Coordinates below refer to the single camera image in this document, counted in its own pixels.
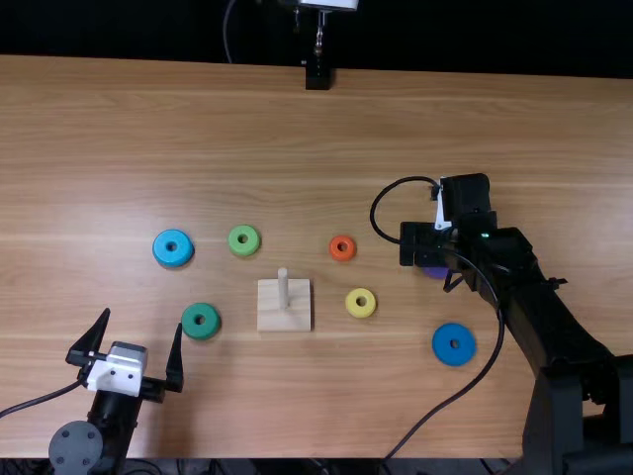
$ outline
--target light blue ring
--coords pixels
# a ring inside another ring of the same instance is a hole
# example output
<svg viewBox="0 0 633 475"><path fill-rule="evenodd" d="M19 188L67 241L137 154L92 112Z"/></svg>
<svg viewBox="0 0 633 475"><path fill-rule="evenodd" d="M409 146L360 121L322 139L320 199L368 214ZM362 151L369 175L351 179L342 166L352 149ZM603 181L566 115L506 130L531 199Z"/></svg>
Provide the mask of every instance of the light blue ring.
<svg viewBox="0 0 633 475"><path fill-rule="evenodd" d="M160 265L180 267L194 255L194 245L182 231L167 230L156 237L152 251Z"/></svg>

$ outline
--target yellow ring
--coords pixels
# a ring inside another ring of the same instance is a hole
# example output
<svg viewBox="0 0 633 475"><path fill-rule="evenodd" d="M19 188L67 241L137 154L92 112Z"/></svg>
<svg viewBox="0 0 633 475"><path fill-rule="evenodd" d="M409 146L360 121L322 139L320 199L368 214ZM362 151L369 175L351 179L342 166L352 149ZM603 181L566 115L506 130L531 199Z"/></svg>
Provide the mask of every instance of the yellow ring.
<svg viewBox="0 0 633 475"><path fill-rule="evenodd" d="M376 297L367 289L354 289L345 297L345 307L352 317L366 319L376 310Z"/></svg>

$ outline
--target dark blue ring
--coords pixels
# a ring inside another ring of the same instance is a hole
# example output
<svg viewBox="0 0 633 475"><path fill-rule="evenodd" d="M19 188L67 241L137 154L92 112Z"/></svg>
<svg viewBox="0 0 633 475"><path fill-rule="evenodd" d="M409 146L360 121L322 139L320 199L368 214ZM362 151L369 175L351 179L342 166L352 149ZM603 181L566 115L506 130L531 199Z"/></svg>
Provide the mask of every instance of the dark blue ring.
<svg viewBox="0 0 633 475"><path fill-rule="evenodd" d="M475 337L463 325L442 325L433 335L433 352L437 359L449 366L462 366L477 353Z"/></svg>

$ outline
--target orange ring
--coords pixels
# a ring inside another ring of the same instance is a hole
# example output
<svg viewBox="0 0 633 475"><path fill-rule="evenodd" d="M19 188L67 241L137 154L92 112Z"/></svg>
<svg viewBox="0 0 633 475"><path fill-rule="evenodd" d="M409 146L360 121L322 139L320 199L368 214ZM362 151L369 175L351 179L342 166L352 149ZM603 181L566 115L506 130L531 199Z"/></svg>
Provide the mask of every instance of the orange ring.
<svg viewBox="0 0 633 475"><path fill-rule="evenodd" d="M351 260L356 255L356 242L350 236L333 237L329 242L329 253L334 260Z"/></svg>

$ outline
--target black background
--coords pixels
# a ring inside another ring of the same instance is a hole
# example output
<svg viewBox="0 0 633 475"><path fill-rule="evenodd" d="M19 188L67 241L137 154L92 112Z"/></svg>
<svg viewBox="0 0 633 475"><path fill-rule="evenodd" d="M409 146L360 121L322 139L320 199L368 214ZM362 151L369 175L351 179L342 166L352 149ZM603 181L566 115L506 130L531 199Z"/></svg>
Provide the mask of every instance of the black background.
<svg viewBox="0 0 633 475"><path fill-rule="evenodd" d="M225 61L226 0L1 0L0 52ZM633 1L360 0L328 16L337 67L633 76ZM315 19L304 17L303 47ZM235 62L298 64L294 16L236 0Z"/></svg>

